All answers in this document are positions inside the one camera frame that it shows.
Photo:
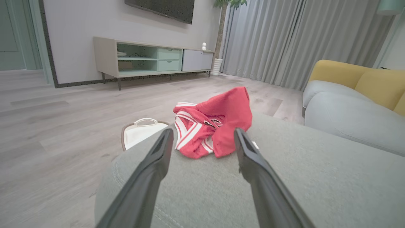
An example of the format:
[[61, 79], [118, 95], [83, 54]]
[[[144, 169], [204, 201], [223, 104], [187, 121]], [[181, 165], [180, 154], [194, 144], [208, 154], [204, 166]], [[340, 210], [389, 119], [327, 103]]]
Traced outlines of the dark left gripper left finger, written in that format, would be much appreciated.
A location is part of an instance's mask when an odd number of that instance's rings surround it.
[[97, 223], [97, 228], [149, 228], [170, 164], [174, 132], [165, 129]]

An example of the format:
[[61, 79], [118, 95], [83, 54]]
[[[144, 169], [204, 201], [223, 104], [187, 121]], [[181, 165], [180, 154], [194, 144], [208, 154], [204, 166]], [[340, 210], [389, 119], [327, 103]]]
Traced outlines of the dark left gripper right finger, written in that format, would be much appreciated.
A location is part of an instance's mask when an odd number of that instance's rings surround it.
[[259, 226], [314, 228], [308, 215], [243, 129], [235, 129], [234, 142], [239, 172], [251, 186]]

